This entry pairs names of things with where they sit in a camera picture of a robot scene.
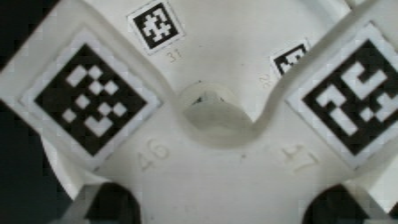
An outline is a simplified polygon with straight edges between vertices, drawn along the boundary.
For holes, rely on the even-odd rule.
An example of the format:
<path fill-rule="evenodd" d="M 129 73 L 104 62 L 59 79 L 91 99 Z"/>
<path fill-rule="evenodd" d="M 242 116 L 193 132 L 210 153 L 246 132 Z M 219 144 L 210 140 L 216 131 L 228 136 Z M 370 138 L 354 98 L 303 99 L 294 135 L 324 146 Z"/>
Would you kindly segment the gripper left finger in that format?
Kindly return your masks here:
<path fill-rule="evenodd" d="M 52 224 L 143 224 L 141 205 L 130 190 L 114 182 L 86 185 Z"/>

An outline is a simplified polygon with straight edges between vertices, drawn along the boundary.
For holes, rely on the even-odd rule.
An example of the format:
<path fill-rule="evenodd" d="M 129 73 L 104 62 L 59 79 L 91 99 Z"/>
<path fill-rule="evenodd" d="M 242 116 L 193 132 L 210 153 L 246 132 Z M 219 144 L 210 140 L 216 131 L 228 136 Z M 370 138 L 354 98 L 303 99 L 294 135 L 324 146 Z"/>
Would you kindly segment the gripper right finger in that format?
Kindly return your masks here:
<path fill-rule="evenodd" d="M 398 207 L 386 211 L 367 189 L 340 183 L 315 197 L 301 224 L 398 224 Z"/>

